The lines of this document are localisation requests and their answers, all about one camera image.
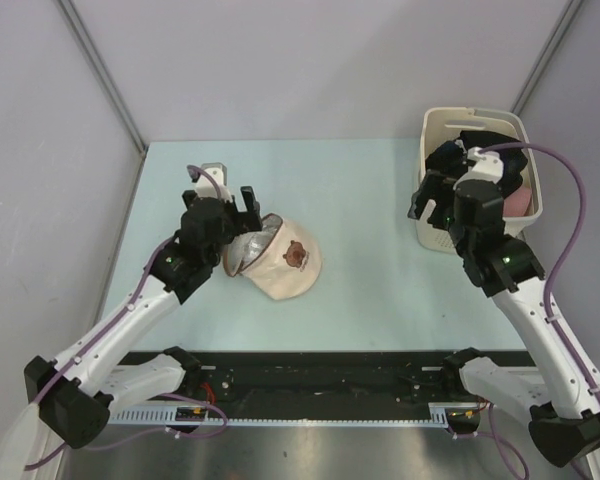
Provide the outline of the black garment from bag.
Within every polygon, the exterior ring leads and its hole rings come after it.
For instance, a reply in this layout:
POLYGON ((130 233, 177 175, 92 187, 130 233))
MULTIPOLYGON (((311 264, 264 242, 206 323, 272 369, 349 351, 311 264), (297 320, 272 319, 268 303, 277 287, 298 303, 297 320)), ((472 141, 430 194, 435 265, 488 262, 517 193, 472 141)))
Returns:
MULTIPOLYGON (((493 131, 462 130, 459 140, 466 150, 518 143, 519 140, 493 131)), ((528 165, 528 159, 521 148, 501 148, 496 153, 503 162, 503 176, 498 182, 504 197, 510 196, 523 184, 522 172, 528 165)))

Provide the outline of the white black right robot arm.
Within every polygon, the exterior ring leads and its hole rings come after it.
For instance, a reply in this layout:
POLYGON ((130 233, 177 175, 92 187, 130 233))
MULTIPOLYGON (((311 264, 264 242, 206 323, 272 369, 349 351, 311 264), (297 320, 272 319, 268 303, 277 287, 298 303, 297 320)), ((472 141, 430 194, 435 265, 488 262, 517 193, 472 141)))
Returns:
POLYGON ((429 170, 408 215, 449 232, 467 277, 507 317, 543 382, 534 385, 468 348, 447 361, 441 388, 453 401, 474 394, 494 403, 527 427, 549 463, 565 467, 600 449, 600 370, 558 307, 529 245, 506 233, 497 181, 493 174, 429 170))

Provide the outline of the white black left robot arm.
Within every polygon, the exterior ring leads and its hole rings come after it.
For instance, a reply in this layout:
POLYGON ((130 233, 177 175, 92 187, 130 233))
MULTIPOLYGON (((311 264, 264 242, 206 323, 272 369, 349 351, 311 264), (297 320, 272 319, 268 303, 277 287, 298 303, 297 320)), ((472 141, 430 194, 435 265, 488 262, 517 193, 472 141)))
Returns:
POLYGON ((28 400, 66 446, 87 446, 115 411, 128 406, 107 381, 118 363, 211 278, 226 246, 242 234, 261 231, 252 187, 243 186, 240 193, 243 210, 220 186, 184 191, 179 228, 156 247, 137 286, 117 309, 54 359, 36 356, 26 365, 28 400))

